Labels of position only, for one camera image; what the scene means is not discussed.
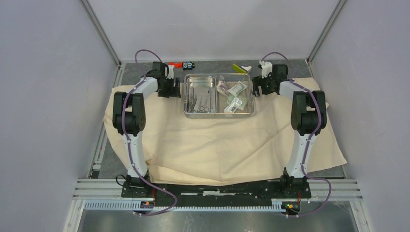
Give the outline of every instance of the red object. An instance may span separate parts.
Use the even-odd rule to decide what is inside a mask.
[[[155,203],[155,188],[152,189],[152,198],[154,199],[154,203]]]
[[[182,62],[169,62],[170,65],[174,65],[177,68],[182,68]]]

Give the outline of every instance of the metal tray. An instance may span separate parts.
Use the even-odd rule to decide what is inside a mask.
[[[228,106],[227,97],[217,92],[220,77],[229,87],[238,81],[248,85],[240,95],[248,99],[243,111],[227,114],[223,110]],[[226,74],[188,74],[184,78],[183,112],[188,118],[247,118],[253,113],[253,98],[250,76],[242,73]]]
[[[218,111],[216,79],[212,76],[190,76],[185,79],[184,113],[203,118]]]

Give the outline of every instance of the gray wall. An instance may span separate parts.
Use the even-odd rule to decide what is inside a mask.
[[[351,0],[313,61],[375,231],[409,231],[410,1]]]
[[[116,53],[162,60],[306,58],[337,0],[89,0]],[[140,60],[154,60],[141,53]]]
[[[61,231],[116,67],[77,0],[2,0],[0,31],[0,231]]]

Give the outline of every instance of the white bracket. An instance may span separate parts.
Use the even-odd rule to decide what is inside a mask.
[[[168,68],[169,68],[168,75],[167,75],[166,69],[165,69],[166,79],[173,79],[174,78],[174,67],[175,67],[175,65],[168,65]]]
[[[259,61],[262,67],[262,78],[268,77],[269,73],[272,73],[272,63],[267,61]]]

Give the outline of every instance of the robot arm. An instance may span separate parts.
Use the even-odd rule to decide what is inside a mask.
[[[277,93],[292,101],[291,125],[294,129],[294,142],[291,158],[283,172],[281,182],[286,189],[289,186],[305,189],[307,186],[308,160],[313,144],[321,129],[326,126],[326,105],[323,91],[312,91],[315,101],[318,103],[321,115],[321,126],[315,134],[311,135],[319,122],[314,100],[308,91],[287,77],[288,67],[286,65],[272,65],[270,62],[260,61],[259,68],[262,69],[260,76],[254,77],[253,94],[256,97],[262,94]]]
[[[146,123],[144,100],[146,100],[152,93],[158,92],[160,97],[180,97],[179,92],[179,78],[174,78],[174,66],[166,65],[162,62],[154,62],[153,69],[150,70],[146,76],[143,85],[138,86],[133,90],[127,100],[127,108],[132,106],[131,112],[125,112],[124,125],[125,131],[122,129],[122,107],[125,102],[125,97],[128,92],[116,92],[114,94],[114,107],[113,107],[113,125],[121,134],[124,141],[126,151],[128,151],[128,142],[131,144],[132,157],[128,165],[128,175],[130,177],[138,178],[138,174],[135,172],[133,166],[137,169],[141,176],[145,176],[148,168],[144,159],[144,151],[142,145],[142,133]]]

